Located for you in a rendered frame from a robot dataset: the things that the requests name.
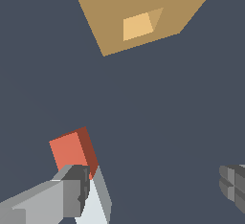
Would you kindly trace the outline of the red cube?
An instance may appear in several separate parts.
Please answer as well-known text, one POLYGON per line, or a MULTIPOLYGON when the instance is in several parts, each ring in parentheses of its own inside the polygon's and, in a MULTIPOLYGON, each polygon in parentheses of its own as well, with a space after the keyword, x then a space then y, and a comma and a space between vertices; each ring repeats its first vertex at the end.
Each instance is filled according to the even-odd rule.
POLYGON ((83 165, 90 167, 90 192, 77 224, 109 224, 112 201, 100 170, 95 150, 85 127, 50 141, 56 166, 83 165))

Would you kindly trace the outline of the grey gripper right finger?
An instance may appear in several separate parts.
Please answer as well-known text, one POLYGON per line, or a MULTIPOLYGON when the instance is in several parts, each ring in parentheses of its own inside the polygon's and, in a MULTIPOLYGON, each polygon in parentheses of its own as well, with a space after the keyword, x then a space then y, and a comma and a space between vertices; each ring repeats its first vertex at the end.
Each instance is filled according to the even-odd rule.
POLYGON ((219 167, 219 188, 245 214, 245 165, 219 167))

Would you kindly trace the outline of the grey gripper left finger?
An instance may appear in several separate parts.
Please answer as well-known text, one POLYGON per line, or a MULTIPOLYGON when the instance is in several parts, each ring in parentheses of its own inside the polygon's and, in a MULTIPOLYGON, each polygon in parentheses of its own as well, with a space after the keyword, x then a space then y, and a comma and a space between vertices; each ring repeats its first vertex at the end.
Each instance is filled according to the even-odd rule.
POLYGON ((89 195, 90 167, 66 165, 52 180, 0 203, 0 224, 58 224, 80 217, 89 195))

